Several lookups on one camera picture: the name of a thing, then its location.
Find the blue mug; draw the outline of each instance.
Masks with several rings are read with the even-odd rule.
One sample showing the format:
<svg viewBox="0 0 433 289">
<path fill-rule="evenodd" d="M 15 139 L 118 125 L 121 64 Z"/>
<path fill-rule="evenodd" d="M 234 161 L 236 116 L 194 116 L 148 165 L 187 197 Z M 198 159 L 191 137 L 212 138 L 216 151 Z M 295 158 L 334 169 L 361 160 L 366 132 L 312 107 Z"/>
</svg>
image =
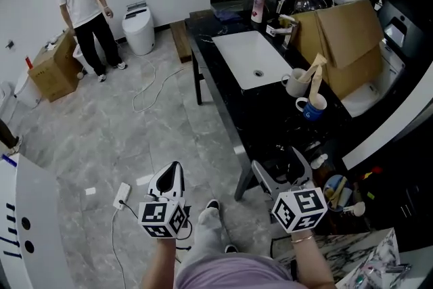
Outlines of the blue mug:
<svg viewBox="0 0 433 289">
<path fill-rule="evenodd" d="M 299 102 L 306 102 L 305 107 L 301 108 L 298 105 Z M 305 119 L 310 120 L 312 122 L 318 120 L 321 117 L 323 111 L 325 111 L 327 106 L 326 99 L 321 94 L 317 94 L 317 104 L 319 105 L 318 108 L 314 107 L 310 103 L 310 100 L 307 99 L 306 97 L 299 97 L 298 99 L 296 99 L 295 104 L 296 104 L 296 108 L 302 112 Z"/>
</svg>

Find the wooden block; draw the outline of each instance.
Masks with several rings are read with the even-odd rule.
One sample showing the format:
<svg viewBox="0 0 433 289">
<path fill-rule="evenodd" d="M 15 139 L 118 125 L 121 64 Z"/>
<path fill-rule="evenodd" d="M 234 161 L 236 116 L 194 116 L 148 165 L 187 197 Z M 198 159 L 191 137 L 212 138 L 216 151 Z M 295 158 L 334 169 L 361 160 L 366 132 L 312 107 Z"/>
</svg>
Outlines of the wooden block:
<svg viewBox="0 0 433 289">
<path fill-rule="evenodd" d="M 191 47 L 189 46 L 187 29 L 184 21 L 170 23 L 171 33 L 175 40 L 177 54 L 181 63 L 190 62 L 192 59 Z"/>
</svg>

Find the table leg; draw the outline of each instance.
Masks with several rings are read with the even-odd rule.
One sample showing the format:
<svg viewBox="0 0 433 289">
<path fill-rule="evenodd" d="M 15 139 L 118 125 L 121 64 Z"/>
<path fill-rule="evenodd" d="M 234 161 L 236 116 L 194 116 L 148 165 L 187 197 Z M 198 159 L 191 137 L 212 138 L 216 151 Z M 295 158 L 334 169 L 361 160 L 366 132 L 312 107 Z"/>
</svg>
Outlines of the table leg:
<svg viewBox="0 0 433 289">
<path fill-rule="evenodd" d="M 197 59 L 194 55 L 194 52 L 192 52 L 192 68 L 194 72 L 194 85 L 196 86 L 196 97 L 197 97 L 197 104 L 202 104 L 202 90 L 200 89 L 200 80 L 202 77 L 201 74 L 198 72 L 198 63 Z"/>
<path fill-rule="evenodd" d="M 246 188 L 248 187 L 248 184 L 250 184 L 251 179 L 253 178 L 254 173 L 252 172 L 251 167 L 250 168 L 244 168 L 241 173 L 241 177 L 239 178 L 239 181 L 237 183 L 236 192 L 235 192 L 235 200 L 239 201 L 242 199 L 242 196 L 244 195 Z"/>
</svg>

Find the bracelet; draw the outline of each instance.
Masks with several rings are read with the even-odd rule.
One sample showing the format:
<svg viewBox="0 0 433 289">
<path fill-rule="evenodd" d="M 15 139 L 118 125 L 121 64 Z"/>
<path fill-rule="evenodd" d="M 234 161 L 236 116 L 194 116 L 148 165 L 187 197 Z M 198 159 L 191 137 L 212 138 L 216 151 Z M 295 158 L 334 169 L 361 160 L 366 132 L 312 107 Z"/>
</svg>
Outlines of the bracelet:
<svg viewBox="0 0 433 289">
<path fill-rule="evenodd" d="M 314 235 L 310 235 L 310 236 L 307 237 L 307 238 L 300 238 L 299 240 L 296 240 L 296 241 L 293 241 L 293 240 L 292 240 L 292 243 L 293 243 L 293 244 L 297 244 L 297 243 L 300 243 L 300 242 L 302 242 L 302 241 L 311 240 L 311 239 L 313 238 L 313 236 L 314 236 Z"/>
</svg>

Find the sink drain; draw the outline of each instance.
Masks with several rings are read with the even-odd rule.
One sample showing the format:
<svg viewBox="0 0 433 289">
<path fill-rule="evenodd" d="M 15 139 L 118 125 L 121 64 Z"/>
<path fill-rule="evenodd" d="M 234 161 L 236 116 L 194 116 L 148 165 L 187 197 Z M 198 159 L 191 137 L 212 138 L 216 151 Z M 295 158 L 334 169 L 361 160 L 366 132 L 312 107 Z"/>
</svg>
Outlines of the sink drain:
<svg viewBox="0 0 433 289">
<path fill-rule="evenodd" d="M 262 77 L 264 75 L 263 71 L 260 70 L 255 70 L 253 74 L 257 77 Z"/>
</svg>

